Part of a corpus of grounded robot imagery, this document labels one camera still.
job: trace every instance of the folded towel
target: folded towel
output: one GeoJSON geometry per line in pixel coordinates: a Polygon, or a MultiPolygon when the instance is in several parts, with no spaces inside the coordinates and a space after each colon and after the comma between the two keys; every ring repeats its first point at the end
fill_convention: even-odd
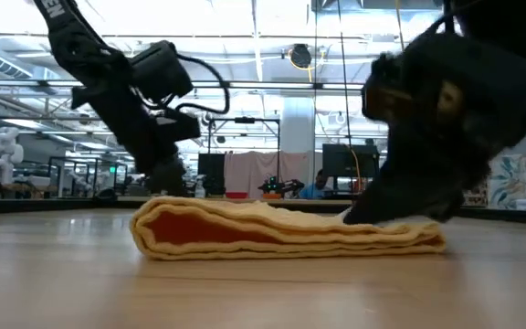
{"type": "Polygon", "coordinates": [[[159,260],[282,259],[438,253],[437,223],[347,226],[323,217],[199,198],[156,197],[133,216],[139,250],[159,260]]]}

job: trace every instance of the wooden floor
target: wooden floor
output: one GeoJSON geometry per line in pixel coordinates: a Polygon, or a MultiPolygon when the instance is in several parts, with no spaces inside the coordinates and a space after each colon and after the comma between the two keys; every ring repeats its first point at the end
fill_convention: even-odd
{"type": "Polygon", "coordinates": [[[526,328],[526,226],[444,256],[150,262],[128,210],[0,216],[0,328],[526,328]]]}

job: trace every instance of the towel fold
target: towel fold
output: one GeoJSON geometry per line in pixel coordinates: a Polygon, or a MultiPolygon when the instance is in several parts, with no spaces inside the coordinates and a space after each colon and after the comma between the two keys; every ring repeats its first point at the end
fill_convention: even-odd
{"type": "Polygon", "coordinates": [[[438,253],[437,223],[347,226],[342,217],[232,203],[156,197],[133,216],[139,250],[158,260],[283,259],[438,253]]]}

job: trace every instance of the red object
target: red object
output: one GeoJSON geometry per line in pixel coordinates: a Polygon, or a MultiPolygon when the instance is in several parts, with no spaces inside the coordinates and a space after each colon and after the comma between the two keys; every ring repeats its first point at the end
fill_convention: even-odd
{"type": "Polygon", "coordinates": [[[226,192],[226,197],[228,198],[247,198],[247,192],[226,192]]]}

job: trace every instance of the person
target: person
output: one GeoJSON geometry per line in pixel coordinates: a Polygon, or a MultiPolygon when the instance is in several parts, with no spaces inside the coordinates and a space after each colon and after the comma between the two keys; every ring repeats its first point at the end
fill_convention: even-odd
{"type": "Polygon", "coordinates": [[[324,175],[324,172],[320,169],[316,175],[316,181],[314,184],[304,187],[300,191],[300,198],[303,199],[320,199],[324,197],[324,193],[329,188],[326,186],[328,177],[324,175]]]}

